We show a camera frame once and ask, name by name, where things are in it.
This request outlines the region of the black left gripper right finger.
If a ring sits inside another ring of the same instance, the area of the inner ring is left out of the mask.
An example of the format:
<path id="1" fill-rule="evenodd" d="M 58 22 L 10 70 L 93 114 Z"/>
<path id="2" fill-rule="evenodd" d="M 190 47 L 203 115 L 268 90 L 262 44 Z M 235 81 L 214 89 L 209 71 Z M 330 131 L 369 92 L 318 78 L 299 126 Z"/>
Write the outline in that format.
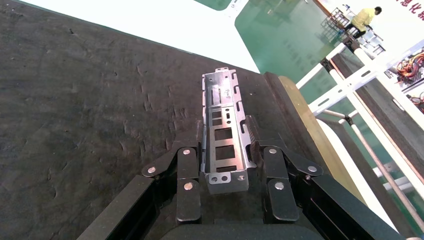
<path id="1" fill-rule="evenodd" d="M 290 150 L 276 131 L 260 128 L 253 115 L 245 117 L 251 144 L 248 155 L 256 164 L 267 223 L 293 223 L 300 218 L 296 193 L 302 180 L 323 175 L 321 166 Z"/>

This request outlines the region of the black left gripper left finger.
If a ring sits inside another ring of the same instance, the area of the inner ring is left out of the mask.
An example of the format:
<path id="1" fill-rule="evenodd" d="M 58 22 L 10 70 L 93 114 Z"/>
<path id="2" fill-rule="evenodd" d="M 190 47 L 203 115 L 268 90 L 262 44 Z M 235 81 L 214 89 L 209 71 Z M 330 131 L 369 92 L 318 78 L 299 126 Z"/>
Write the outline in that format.
<path id="1" fill-rule="evenodd" d="M 203 122 L 177 133 L 171 149 L 145 165 L 144 177 L 153 179 L 156 205 L 176 199 L 177 223 L 198 223 L 201 220 L 200 161 L 203 154 Z"/>

